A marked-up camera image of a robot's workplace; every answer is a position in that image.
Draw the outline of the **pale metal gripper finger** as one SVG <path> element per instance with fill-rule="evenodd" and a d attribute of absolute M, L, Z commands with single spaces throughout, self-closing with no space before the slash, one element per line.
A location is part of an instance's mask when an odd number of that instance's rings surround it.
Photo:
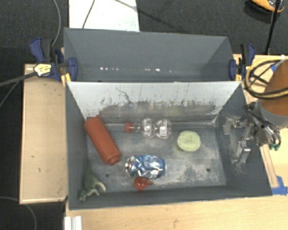
<path fill-rule="evenodd" d="M 251 129 L 251 123 L 247 119 L 243 120 L 234 117 L 226 117 L 223 125 L 224 134 L 229 135 L 232 128 L 245 128 L 248 131 Z"/>
<path fill-rule="evenodd" d="M 239 141 L 234 152 L 234 156 L 231 159 L 233 164 L 245 164 L 247 162 L 248 156 L 251 154 L 252 150 L 248 147 L 248 142 L 245 140 Z"/>

